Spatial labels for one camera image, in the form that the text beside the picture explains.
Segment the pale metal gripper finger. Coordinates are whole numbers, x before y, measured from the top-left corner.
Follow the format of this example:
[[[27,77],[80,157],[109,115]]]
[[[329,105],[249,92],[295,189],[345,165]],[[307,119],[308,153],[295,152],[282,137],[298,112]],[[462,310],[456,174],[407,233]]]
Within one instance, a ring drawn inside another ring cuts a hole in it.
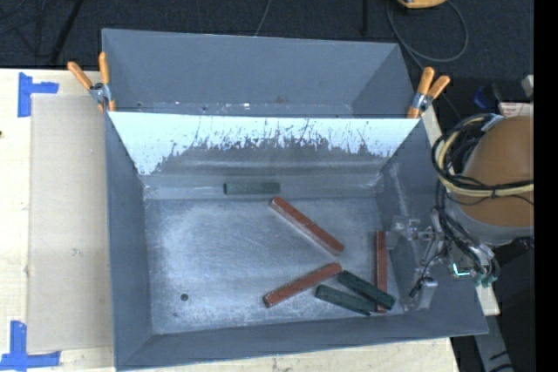
[[[386,232],[386,247],[395,249],[404,244],[416,249],[437,249],[443,241],[443,235],[433,224],[404,215],[396,215]]]
[[[437,290],[438,282],[432,277],[419,278],[402,300],[405,311],[428,310]]]

